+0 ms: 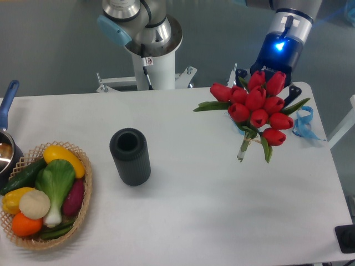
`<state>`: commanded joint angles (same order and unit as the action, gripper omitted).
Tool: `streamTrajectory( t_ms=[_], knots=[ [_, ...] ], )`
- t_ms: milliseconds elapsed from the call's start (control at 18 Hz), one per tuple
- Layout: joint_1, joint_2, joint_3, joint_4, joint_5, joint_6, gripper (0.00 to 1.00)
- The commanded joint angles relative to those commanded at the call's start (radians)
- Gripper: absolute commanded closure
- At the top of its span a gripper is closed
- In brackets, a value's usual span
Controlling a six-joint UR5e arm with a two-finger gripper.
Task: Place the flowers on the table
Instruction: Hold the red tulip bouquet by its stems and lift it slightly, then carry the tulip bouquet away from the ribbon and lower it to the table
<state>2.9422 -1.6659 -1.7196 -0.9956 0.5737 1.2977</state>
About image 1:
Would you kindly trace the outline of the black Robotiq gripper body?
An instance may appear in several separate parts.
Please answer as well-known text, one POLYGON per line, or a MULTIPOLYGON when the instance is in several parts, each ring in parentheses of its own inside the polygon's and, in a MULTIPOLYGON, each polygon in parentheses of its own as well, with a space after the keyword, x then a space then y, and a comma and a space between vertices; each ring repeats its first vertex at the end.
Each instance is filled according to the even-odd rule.
POLYGON ((250 68, 250 75, 264 71, 266 81, 280 71, 286 75, 285 84, 292 82, 292 72, 303 50, 303 44, 277 33, 269 33, 263 42, 255 63, 250 68))

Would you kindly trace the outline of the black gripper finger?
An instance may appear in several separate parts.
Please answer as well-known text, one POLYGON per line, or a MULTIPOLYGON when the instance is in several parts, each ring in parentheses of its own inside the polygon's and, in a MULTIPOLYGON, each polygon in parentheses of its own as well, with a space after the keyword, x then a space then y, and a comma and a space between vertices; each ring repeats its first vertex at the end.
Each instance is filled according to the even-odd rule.
POLYGON ((239 87, 241 87, 241 88, 243 88, 243 85, 242 85, 242 83, 240 82, 240 78, 243 78, 243 79, 245 79, 246 77, 247 77, 247 75, 248 75, 248 72, 247 72, 247 70, 245 70, 245 69, 236 69, 236 71, 235 71, 235 75, 236 75, 236 78, 235 78, 235 83, 236 83, 236 85, 237 86, 239 86, 239 87))
POLYGON ((295 85, 290 85, 288 88, 288 96, 284 99, 284 108, 288 107, 291 102, 301 95, 301 89, 295 85))

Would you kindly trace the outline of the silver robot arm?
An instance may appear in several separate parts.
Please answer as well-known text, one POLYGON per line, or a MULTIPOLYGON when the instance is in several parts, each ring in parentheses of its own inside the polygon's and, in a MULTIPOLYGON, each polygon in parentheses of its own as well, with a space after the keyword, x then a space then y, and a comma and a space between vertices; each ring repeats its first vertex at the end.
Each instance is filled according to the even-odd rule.
POLYGON ((236 1, 237 4, 275 11, 275 15, 250 74, 261 70, 269 80, 277 71, 286 74, 291 85, 292 72, 305 46, 321 1, 236 1))

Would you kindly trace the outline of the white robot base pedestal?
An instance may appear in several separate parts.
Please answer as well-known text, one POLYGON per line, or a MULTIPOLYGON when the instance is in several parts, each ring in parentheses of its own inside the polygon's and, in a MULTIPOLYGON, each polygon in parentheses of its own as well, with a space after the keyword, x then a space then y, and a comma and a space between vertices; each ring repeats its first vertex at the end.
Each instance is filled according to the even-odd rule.
POLYGON ((138 90, 191 86, 195 68, 176 73, 175 55, 183 33, 179 22, 167 14, 165 1, 103 1, 102 9, 97 24, 108 39, 131 54, 138 90))

